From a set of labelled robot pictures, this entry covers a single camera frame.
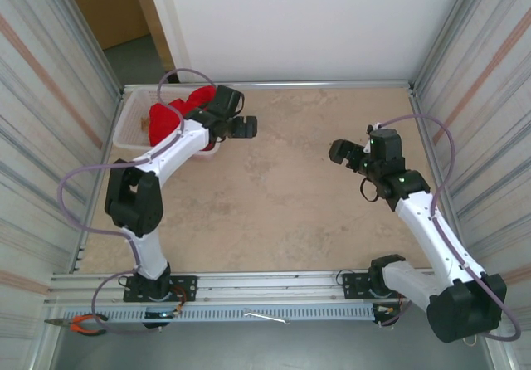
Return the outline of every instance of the metal wall panel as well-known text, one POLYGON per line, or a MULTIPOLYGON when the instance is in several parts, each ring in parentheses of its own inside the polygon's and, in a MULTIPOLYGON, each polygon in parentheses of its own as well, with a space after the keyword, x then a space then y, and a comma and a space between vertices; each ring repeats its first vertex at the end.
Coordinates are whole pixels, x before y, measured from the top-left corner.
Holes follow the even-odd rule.
MULTIPOLYGON (((416 82, 421 112, 455 138, 450 195, 461 239, 509 286, 508 302, 531 335, 531 0, 473 0, 438 61, 416 82)), ((442 172, 450 148, 429 133, 442 172)))
MULTIPOLYGON (((56 187, 101 161, 119 86, 71 0, 0 0, 0 368, 21 368, 53 272, 69 271, 80 232, 56 187)), ((94 174, 66 188, 83 220, 94 174)))

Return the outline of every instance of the doorway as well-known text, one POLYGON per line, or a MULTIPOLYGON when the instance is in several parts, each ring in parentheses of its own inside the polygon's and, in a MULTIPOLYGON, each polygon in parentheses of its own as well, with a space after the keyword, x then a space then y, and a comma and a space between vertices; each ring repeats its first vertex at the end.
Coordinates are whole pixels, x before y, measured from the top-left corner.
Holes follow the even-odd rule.
POLYGON ((153 0, 74 1, 120 84, 156 84, 174 68, 153 0))

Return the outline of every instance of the gray floor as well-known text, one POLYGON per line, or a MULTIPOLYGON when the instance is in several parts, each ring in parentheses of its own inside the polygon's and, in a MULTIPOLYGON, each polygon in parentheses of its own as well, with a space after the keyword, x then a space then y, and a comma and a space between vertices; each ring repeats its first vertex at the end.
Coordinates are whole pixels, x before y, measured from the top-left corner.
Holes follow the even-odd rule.
POLYGON ((66 330, 55 365, 88 369, 491 369, 483 341, 441 343, 412 309, 395 326, 372 322, 170 324, 146 336, 87 338, 66 330))
POLYGON ((151 36, 113 46, 104 53, 122 85, 157 84, 164 75, 151 36))

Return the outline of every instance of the black cable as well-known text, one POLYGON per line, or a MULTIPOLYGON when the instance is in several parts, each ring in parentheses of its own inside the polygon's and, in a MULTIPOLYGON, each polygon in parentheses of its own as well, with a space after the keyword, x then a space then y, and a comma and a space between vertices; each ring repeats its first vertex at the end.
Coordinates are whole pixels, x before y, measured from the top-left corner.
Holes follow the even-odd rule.
POLYGON ((378 196, 378 193, 376 193, 376 197, 373 199, 373 200, 369 200, 367 198, 367 196, 365 196, 365 192, 363 191, 363 186, 365 186, 365 182, 368 181, 368 178, 365 177, 363 180, 362 180, 362 183, 361 185, 359 185, 359 192, 362 193, 362 196, 365 200, 367 200, 368 202, 376 202, 380 197, 378 196))
POLYGON ((122 279, 125 279, 125 282, 127 282, 127 276, 121 276, 118 278, 118 284, 121 285, 122 287, 127 287, 126 284, 122 284, 121 282, 122 279))
POLYGON ((349 269, 342 269, 338 272, 338 274, 335 276, 335 282, 337 285, 340 285, 341 287, 343 287, 343 283, 339 283, 338 282, 338 278, 339 278, 339 275, 341 275, 341 272, 350 272, 350 273, 354 273, 352 270, 349 270, 349 269))

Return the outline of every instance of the wooden door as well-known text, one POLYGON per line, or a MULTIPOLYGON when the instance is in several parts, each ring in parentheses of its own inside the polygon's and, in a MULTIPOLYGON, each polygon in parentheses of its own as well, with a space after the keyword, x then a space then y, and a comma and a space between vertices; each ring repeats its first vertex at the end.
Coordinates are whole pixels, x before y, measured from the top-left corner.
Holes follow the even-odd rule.
POLYGON ((139 0, 75 0, 102 49, 149 34, 139 0))

